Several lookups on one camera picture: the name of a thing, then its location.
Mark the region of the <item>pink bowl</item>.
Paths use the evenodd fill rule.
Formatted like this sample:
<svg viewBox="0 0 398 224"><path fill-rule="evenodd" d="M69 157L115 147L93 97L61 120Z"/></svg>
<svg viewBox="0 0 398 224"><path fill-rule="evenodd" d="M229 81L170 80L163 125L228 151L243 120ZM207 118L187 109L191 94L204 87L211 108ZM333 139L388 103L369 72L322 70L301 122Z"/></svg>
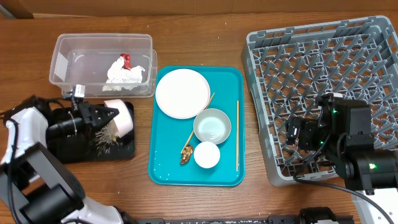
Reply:
<svg viewBox="0 0 398 224"><path fill-rule="evenodd" d="M111 136L122 138L128 132L132 131L134 127L133 120L125 102L117 99L107 100L104 103L106 107L114 108L119 111L119 114L108 123L108 130L110 131Z"/></svg>

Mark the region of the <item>white napkin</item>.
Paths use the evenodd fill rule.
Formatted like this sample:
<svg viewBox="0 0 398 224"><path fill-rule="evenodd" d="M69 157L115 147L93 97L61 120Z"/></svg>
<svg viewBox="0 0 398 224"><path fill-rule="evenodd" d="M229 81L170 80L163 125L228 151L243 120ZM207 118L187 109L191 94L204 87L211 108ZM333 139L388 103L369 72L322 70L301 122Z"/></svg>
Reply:
<svg viewBox="0 0 398 224"><path fill-rule="evenodd" d="M138 65L136 67L132 67L130 70L126 70L123 68L124 60L121 56L113 62L111 67L107 72L107 81L106 83L141 83L142 82L142 74L145 72L145 69Z"/></svg>

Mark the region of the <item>white paper cup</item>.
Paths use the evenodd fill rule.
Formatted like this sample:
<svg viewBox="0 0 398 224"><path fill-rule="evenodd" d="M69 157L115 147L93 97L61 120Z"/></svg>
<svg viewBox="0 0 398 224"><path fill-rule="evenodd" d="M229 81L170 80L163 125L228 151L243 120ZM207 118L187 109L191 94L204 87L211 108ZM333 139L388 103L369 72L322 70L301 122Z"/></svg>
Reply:
<svg viewBox="0 0 398 224"><path fill-rule="evenodd" d="M195 162L204 169L210 169L220 161L220 150L212 142L201 142L193 152Z"/></svg>

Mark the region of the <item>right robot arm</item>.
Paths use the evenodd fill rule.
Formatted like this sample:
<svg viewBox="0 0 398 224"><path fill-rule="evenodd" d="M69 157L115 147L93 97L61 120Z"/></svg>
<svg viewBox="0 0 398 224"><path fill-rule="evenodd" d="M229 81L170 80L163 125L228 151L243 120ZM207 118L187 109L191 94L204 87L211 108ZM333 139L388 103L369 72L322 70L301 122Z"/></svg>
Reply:
<svg viewBox="0 0 398 224"><path fill-rule="evenodd" d="M297 174L294 181L351 194L362 223L397 223L397 155L374 147L370 106L332 92L318 96L316 103L321 107L317 119L291 116L286 121L286 143L314 152L305 166L325 156L345 184L306 180Z"/></svg>

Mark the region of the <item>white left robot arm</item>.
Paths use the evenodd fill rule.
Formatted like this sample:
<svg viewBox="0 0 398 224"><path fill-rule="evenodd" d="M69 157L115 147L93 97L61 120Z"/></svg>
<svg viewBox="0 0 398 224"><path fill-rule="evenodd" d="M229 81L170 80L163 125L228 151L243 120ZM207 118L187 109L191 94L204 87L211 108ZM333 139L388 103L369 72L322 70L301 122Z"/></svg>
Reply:
<svg viewBox="0 0 398 224"><path fill-rule="evenodd" d="M1 159L1 200L16 223L133 223L124 211L86 196L57 157L79 150L81 132L105 127L119 109L75 96L69 100L72 107L52 110L53 100L31 96L1 114L9 133Z"/></svg>

